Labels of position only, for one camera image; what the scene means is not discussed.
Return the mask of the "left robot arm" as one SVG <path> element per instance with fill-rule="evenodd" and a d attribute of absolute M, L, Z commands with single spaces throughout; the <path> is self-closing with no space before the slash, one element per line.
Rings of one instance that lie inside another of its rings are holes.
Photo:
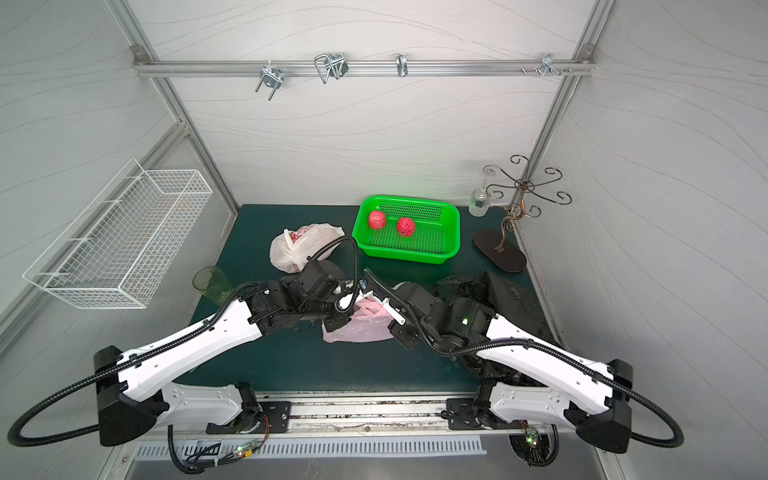
<path fill-rule="evenodd" d="M 266 415 L 248 383 L 184 387 L 177 378 L 201 364 L 300 322 L 346 324 L 360 293 L 359 278 L 346 282 L 330 272 L 324 255 L 356 240 L 344 235 L 309 256 L 303 269 L 279 281 L 245 282 L 211 316 L 147 346 L 121 351 L 110 346 L 94 357 L 93 375 L 32 406 L 9 428 L 9 444 L 39 447 L 96 433 L 103 446 L 119 446 L 176 423 L 205 421 L 237 433 L 252 431 Z M 24 428 L 40 413 L 89 386 L 97 395 L 94 425 L 28 437 Z"/>

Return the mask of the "white plastic bag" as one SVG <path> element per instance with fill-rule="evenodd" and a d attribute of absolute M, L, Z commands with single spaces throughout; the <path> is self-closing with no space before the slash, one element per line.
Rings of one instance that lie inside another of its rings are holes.
<path fill-rule="evenodd" d="M 310 224 L 295 231 L 285 229 L 270 244 L 270 263 L 282 272 L 298 273 L 304 268 L 309 257 L 344 235 L 341 227 L 328 223 Z"/>

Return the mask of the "pink plastic bag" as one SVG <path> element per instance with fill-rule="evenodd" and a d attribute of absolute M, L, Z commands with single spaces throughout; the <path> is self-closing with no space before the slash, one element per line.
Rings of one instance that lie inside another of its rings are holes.
<path fill-rule="evenodd" d="M 395 317 L 372 292 L 360 294 L 354 304 L 350 321 L 329 332 L 322 326 L 326 343 L 373 343 L 393 339 L 389 325 Z"/>

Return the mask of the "black plastic bag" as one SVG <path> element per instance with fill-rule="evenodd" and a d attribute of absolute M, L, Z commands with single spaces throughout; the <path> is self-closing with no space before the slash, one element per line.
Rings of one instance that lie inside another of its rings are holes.
<path fill-rule="evenodd" d="M 484 272 L 480 277 L 446 277 L 433 285 L 432 293 L 447 303 L 460 297 L 476 301 L 495 310 L 527 333 L 559 346 L 545 320 L 536 295 L 491 271 Z M 542 383 L 525 374 L 479 357 L 467 355 L 458 361 L 479 380 L 493 380 L 514 386 L 543 387 Z"/>

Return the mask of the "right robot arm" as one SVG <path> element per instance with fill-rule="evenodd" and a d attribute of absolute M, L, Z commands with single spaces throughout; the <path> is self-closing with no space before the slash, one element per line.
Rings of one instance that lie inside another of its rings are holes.
<path fill-rule="evenodd" d="M 468 369 L 491 370 L 471 405 L 480 427 L 568 427 L 589 445 L 616 454 L 626 453 L 632 441 L 663 449 L 683 445 L 678 422 L 634 390 L 629 363 L 575 355 L 468 297 L 446 302 L 412 282 L 390 287 L 371 270 L 365 277 L 373 297 L 395 311 L 390 329 L 404 346 L 424 343 Z"/>

